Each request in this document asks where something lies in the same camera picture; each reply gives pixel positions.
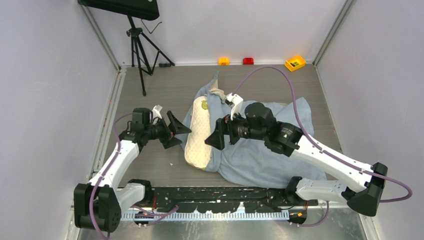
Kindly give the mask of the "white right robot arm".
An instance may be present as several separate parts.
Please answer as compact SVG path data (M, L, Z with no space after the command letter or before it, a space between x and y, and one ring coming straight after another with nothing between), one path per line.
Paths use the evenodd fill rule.
M225 136L234 145L240 139L260 140L274 153L297 157L324 169L335 180L311 180L293 176L285 188L285 198L291 205L309 200L345 203L353 211L374 217L385 188L388 168L382 163L373 165L353 160L304 133L288 122L278 121L272 110L262 103L249 104L245 116L235 113L218 118L215 129L205 144L218 150L225 148Z

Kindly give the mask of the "blue pillowcase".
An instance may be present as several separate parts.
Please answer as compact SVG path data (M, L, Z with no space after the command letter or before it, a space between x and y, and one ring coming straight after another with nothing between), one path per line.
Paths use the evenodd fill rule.
M230 113L231 109L223 103L224 91L219 89L219 73L201 87L194 100L200 96L207 96L210 114L211 132L215 122ZM190 128L192 107L190 106L183 124ZM181 148L185 150L188 134L178 135L182 141ZM235 145L229 144L229 137L224 137L225 148L217 150L212 147L210 161L203 171L219 173L225 180L233 184L261 187L285 188L292 177L303 177L311 180L326 180L324 171L314 165L301 160L296 156L287 157L269 150L262 140L241 138Z

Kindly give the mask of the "cream pillow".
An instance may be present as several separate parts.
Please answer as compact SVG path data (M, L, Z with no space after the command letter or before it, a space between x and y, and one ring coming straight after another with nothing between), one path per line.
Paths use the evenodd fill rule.
M193 101L189 114L191 121L187 142L184 147L185 161L201 170L205 170L211 159L212 147L205 144L205 139L211 135L210 111L208 97L202 95Z

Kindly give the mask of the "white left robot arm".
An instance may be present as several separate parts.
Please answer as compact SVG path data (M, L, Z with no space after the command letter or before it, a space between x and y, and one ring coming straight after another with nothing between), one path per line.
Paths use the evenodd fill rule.
M74 224L80 229L95 230L103 237L114 232L122 214L135 204L148 207L153 203L154 191L148 180L132 179L119 189L124 174L131 163L150 142L158 140L165 149L182 144L177 135L189 134L191 130L181 123L171 111L165 121L162 107L135 108L126 129L115 131L116 144L113 152L87 183L79 183L73 191Z

